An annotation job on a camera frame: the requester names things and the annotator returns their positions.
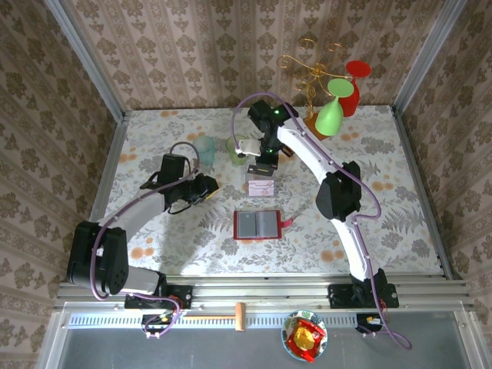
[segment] red and yellow toy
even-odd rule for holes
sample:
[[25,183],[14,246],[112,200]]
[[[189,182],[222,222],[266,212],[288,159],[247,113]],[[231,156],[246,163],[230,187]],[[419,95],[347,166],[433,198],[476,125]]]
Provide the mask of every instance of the red and yellow toy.
[[314,363],[324,331],[311,321],[298,318],[298,322],[287,339],[292,353],[310,363]]

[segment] wooden handle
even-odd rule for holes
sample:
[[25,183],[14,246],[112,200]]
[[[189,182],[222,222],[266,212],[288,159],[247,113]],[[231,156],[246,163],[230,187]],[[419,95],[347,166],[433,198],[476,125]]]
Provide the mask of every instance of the wooden handle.
[[236,331],[246,331],[246,304],[244,302],[236,303]]
[[222,319],[235,319],[235,315],[185,315],[185,321],[216,321]]

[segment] wall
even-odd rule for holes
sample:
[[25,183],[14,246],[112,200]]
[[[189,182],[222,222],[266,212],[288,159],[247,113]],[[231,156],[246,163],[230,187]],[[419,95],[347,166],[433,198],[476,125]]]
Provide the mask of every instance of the wall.
[[[392,104],[443,1],[67,3],[121,104],[133,110],[235,106],[258,91],[300,104],[276,64],[282,54],[314,64],[314,50],[300,50],[300,38],[315,39],[322,60],[330,43],[344,44],[344,62],[361,58],[373,67],[360,81],[362,104]],[[337,73],[345,72],[344,62],[334,65]]]
[[34,367],[115,122],[42,2],[0,1],[0,367]]
[[492,2],[469,1],[404,113],[451,266],[492,347]]

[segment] metal frame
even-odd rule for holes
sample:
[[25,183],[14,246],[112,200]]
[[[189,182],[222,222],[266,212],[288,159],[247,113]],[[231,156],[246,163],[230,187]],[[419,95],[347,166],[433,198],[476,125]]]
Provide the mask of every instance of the metal frame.
[[446,37],[453,28],[454,23],[460,16],[467,0],[446,0],[443,8],[437,16],[436,22],[432,26],[425,43],[422,45],[417,59],[412,65],[408,76],[405,78],[397,98],[394,100],[394,106],[403,114],[410,103],[415,92],[421,85],[424,76],[432,65]]
[[91,53],[88,43],[85,41],[77,22],[73,19],[63,0],[45,0],[46,5],[52,11],[56,22],[60,25],[61,30],[70,42],[82,65],[87,71],[89,78],[99,94],[104,100],[113,118],[118,124],[123,121],[124,110],[118,98],[111,89],[111,83],[105,77],[100,69],[97,60]]
[[481,333],[475,311],[456,311],[454,313],[461,340],[472,368],[488,369],[492,367],[489,350],[484,335]]
[[101,181],[99,182],[98,193],[95,196],[94,204],[92,205],[91,216],[89,221],[97,221],[105,216],[106,207],[108,206],[109,195],[113,179],[115,178],[118,160],[120,158],[121,149],[126,139],[126,131],[130,122],[131,112],[125,115],[123,122],[116,126],[115,135],[109,149],[108,157],[106,158],[105,169],[102,172]]
[[424,183],[422,182],[422,177],[418,170],[417,161],[415,160],[414,152],[412,151],[410,140],[407,136],[407,131],[405,130],[405,126],[403,124],[403,121],[401,120],[401,114],[394,107],[391,108],[391,112],[393,113],[394,122],[397,126],[398,134],[400,135],[401,146],[403,147],[405,157],[407,158],[410,173],[412,175],[412,178],[414,179],[415,190],[417,191],[417,195],[421,202],[422,211],[424,213],[424,217],[429,228],[429,234],[432,237],[434,248],[437,252],[437,255],[439,256],[440,265],[443,268],[443,272],[446,278],[454,279],[453,271],[451,270],[446,251],[444,250],[443,242],[440,239],[436,221],[432,214],[431,203],[429,202],[429,198],[427,197]]
[[[471,367],[473,369],[490,367],[487,345],[474,313],[473,298],[469,296],[464,281],[449,281],[442,276],[432,274],[389,273],[387,278],[390,283],[397,286],[401,304],[399,308],[390,309],[392,314],[454,312]],[[298,308],[315,311],[327,321],[334,317],[341,317],[346,320],[344,325],[346,327],[352,327],[353,313],[375,312],[374,309],[330,309],[327,286],[350,283],[350,279],[346,276],[305,277],[299,275],[268,278],[169,276],[168,283],[194,286],[194,300],[188,311],[193,315],[233,314],[235,303],[245,302],[249,324],[256,325],[256,328],[276,325],[281,314],[290,313]],[[80,329],[84,324],[89,324],[90,328],[94,329],[140,328],[135,323],[135,319],[139,321],[143,313],[142,311],[125,310],[123,307],[125,296],[113,296],[106,301],[97,301],[88,289],[67,283],[61,284],[58,296],[55,311],[48,326],[48,333],[43,342],[42,354],[37,366],[39,368],[58,366],[68,329]],[[145,313],[155,314],[161,311],[145,311]],[[234,325],[229,323],[216,321],[211,324],[214,328],[226,324],[221,328],[234,329]],[[189,329],[204,327],[203,324],[189,326],[182,324],[182,328]]]

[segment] floor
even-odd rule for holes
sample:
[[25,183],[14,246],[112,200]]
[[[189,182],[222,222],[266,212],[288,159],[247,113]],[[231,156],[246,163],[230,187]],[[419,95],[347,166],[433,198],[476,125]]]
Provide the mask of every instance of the floor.
[[[298,111],[303,116],[304,109]],[[130,265],[181,275],[348,273],[337,232],[314,204],[318,184],[296,156],[280,157],[275,198],[246,197],[246,167],[232,165],[225,148],[231,115],[231,109],[131,113],[107,213],[120,208],[160,168],[162,155],[176,141],[193,141],[199,135],[215,140],[209,175],[221,190],[179,215],[162,214],[149,221],[128,242]],[[239,115],[236,134],[259,137],[246,109]],[[382,217],[361,225],[371,257],[386,272],[441,274],[389,107],[359,107],[345,120],[341,133],[323,143],[335,157],[360,165],[363,181],[381,203]],[[185,147],[178,153],[193,155]],[[374,212],[365,194],[361,203],[362,211]],[[282,218],[294,218],[294,223],[280,240],[237,242],[232,238],[232,215],[244,209],[279,209]]]

